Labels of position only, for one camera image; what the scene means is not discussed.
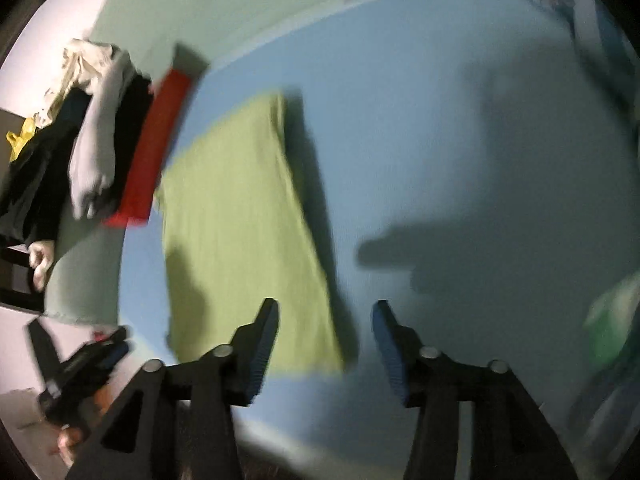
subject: blue fabric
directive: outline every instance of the blue fabric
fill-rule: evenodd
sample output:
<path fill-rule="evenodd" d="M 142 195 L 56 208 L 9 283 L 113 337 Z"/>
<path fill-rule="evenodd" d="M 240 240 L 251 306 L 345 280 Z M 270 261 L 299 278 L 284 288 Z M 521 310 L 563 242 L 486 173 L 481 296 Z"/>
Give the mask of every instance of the blue fabric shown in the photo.
<path fill-rule="evenodd" d="M 452 358 L 510 362 L 562 420 L 588 376 L 589 304 L 640 266 L 628 124 L 566 25 L 529 0 L 368 2 L 208 73 L 174 156 L 271 89 L 289 96 L 287 155 L 358 359 L 340 378 L 270 377 L 240 415 L 403 468 L 416 414 L 392 395 L 370 326 L 388 299 Z M 127 229 L 120 283 L 122 314 L 171 361 L 157 215 Z"/>

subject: orange object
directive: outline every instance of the orange object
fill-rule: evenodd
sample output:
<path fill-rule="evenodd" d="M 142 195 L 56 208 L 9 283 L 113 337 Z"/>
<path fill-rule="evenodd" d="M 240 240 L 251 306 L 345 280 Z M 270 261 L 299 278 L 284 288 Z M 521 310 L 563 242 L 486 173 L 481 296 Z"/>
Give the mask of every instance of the orange object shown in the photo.
<path fill-rule="evenodd" d="M 111 227 L 144 225 L 149 220 L 158 175 L 192 79 L 172 68 L 146 114 L 118 210 L 103 223 Z"/>

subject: yellow-green fabric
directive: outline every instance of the yellow-green fabric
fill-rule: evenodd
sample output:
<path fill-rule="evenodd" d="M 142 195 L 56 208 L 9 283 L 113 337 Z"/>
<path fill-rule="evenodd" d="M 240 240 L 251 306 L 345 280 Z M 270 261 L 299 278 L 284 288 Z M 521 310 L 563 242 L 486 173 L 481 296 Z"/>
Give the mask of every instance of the yellow-green fabric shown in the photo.
<path fill-rule="evenodd" d="M 228 342 L 264 298 L 280 304 L 270 371 L 344 367 L 326 279 L 284 155 L 282 95 L 217 122 L 162 174 L 157 199 L 181 362 Z"/>

